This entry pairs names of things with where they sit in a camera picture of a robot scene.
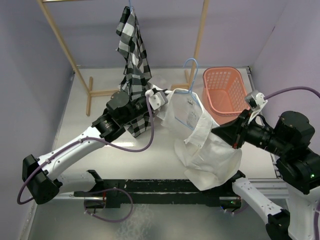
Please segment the black white checkered shirt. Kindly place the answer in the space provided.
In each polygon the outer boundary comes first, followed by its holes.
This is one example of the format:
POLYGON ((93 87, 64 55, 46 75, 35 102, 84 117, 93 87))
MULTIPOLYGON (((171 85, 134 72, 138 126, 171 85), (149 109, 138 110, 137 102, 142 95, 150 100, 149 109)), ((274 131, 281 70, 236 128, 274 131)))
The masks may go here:
POLYGON ((123 9, 116 33, 119 35, 117 51, 126 62, 124 78, 120 83, 121 93, 115 95, 116 110, 119 123, 128 125, 127 130, 136 138, 151 128, 151 121, 148 113, 132 117, 130 101, 145 96, 146 91, 150 89, 148 81, 152 78, 152 74, 138 18, 135 10, 131 12, 129 6, 123 9))

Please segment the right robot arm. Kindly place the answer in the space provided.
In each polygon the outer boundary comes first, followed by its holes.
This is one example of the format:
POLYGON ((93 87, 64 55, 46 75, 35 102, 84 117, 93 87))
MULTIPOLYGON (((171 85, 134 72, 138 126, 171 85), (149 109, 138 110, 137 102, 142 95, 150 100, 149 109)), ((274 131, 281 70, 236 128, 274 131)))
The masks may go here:
POLYGON ((320 156, 309 145, 315 128, 296 111, 283 112, 275 127, 249 120, 244 110, 235 120, 211 132, 234 149, 249 143, 278 157, 276 167, 288 190, 287 209, 251 186, 244 174, 232 178, 232 190, 260 216, 272 240, 318 240, 320 238, 320 156))

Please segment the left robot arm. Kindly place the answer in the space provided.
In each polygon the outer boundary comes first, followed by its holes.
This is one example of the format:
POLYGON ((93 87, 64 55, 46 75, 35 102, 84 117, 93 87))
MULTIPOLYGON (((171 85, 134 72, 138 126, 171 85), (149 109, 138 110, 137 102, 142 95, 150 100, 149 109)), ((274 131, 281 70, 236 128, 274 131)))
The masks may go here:
POLYGON ((153 113, 159 107, 156 98, 153 90, 134 100, 126 92, 117 91, 107 102, 103 114, 78 137, 39 157, 26 156, 22 161, 23 185, 17 194, 17 204, 24 205, 34 200, 41 205, 65 192, 68 182, 62 173, 100 148, 110 146, 131 153, 148 149, 154 139, 153 131, 147 145, 140 149, 125 148, 113 142, 126 132, 126 125, 140 117, 146 116, 150 127, 154 127, 153 113))

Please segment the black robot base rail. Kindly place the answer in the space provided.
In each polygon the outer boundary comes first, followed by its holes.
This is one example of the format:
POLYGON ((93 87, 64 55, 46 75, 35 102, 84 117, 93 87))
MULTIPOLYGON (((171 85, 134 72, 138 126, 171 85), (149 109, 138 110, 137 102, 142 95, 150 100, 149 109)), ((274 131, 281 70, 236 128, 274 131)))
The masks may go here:
POLYGON ((89 191, 75 191, 75 197, 86 198, 85 205, 89 208, 120 208, 122 204, 150 205, 205 205, 219 207, 229 205, 239 207, 236 203, 227 203, 238 196, 232 189, 232 183, 245 175, 238 171, 223 185, 201 191, 187 179, 103 179, 95 170, 88 171, 95 181, 89 191), (102 198, 93 203, 89 198, 102 198))

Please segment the light blue wire hanger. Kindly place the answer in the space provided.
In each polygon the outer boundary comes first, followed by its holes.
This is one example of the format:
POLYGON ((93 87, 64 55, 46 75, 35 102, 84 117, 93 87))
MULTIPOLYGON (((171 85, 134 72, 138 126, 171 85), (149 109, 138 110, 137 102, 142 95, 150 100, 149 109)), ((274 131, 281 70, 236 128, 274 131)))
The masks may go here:
POLYGON ((174 118, 187 128, 194 130, 203 111, 198 97, 193 93, 193 87, 196 81, 199 65, 195 58, 189 58, 184 63, 183 67, 185 67, 189 61, 193 61, 195 63, 193 79, 187 89, 176 88, 174 90, 172 102, 174 118))

